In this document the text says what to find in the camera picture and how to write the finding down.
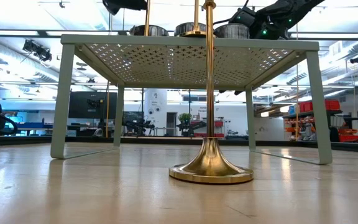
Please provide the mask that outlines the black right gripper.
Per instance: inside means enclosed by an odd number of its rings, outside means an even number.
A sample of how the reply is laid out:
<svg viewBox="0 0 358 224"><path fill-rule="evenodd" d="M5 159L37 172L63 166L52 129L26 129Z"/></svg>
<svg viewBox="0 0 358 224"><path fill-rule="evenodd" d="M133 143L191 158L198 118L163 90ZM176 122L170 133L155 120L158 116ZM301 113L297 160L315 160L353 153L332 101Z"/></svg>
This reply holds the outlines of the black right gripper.
<svg viewBox="0 0 358 224"><path fill-rule="evenodd" d="M256 15L256 12L244 6L238 8L237 12L229 19L230 24L242 24L249 30L249 36L251 39L260 38L260 21ZM219 90L219 93L224 93L226 90ZM244 91L234 91L234 95L240 95Z"/></svg>

